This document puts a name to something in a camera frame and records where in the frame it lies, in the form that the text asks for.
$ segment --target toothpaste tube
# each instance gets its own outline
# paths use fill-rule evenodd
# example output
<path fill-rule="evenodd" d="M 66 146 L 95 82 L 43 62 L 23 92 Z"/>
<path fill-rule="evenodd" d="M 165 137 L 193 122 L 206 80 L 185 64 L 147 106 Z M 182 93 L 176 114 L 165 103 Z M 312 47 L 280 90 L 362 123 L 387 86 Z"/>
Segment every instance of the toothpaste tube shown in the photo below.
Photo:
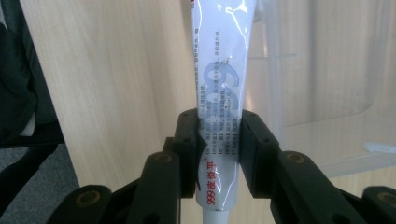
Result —
<path fill-rule="evenodd" d="M 239 126 L 255 0 L 192 0 L 200 158 L 196 199 L 204 223 L 227 223 L 236 203 Z"/>

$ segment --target black bracket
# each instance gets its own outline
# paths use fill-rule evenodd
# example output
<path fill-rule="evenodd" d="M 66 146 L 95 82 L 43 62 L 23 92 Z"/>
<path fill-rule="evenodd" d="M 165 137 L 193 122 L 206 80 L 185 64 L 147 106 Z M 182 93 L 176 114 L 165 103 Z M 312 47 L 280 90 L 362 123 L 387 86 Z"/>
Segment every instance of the black bracket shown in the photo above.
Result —
<path fill-rule="evenodd" d="M 143 173 L 111 193 L 88 186 L 71 193 L 49 223 L 179 223 L 180 198 L 195 192 L 205 141 L 196 110 L 180 114 L 174 138 L 148 157 Z M 281 151 L 260 117 L 243 111 L 240 163 L 254 198 L 271 199 L 276 223 L 396 223 L 396 191 L 367 188 L 362 198 L 332 185 L 304 154 Z"/>

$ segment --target transparent plastic container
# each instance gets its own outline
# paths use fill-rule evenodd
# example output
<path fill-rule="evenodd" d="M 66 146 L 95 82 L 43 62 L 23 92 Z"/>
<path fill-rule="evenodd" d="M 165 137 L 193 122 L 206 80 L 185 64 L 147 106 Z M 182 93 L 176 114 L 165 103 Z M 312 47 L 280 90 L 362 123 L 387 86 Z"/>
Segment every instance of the transparent plastic container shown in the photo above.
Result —
<path fill-rule="evenodd" d="M 396 2 L 261 3 L 245 109 L 328 177 L 396 165 Z"/>

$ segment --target tube cap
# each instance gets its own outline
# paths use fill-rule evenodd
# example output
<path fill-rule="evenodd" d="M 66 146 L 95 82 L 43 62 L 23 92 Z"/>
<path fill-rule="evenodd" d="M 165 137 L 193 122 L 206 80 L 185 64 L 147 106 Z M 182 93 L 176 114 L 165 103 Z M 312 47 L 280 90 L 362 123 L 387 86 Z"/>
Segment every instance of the tube cap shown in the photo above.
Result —
<path fill-rule="evenodd" d="M 228 224 L 230 211 L 213 211 L 204 209 L 204 224 Z"/>

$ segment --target black chair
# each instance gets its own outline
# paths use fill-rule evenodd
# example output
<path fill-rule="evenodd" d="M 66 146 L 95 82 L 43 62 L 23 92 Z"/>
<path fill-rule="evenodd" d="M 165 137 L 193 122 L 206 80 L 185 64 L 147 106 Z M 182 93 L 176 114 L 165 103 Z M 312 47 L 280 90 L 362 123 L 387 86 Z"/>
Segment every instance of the black chair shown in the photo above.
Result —
<path fill-rule="evenodd" d="M 0 144 L 0 148 L 28 147 L 23 157 L 0 173 L 0 217 L 41 163 L 61 143 L 64 143 L 64 137 L 59 123 L 52 122 L 36 126 L 30 137 L 19 136 Z"/>
<path fill-rule="evenodd" d="M 64 137 L 20 2 L 0 3 L 4 19 L 0 20 L 0 148 L 28 147 L 22 158 L 0 173 L 2 216 Z M 34 113 L 33 135 L 19 136 Z"/>

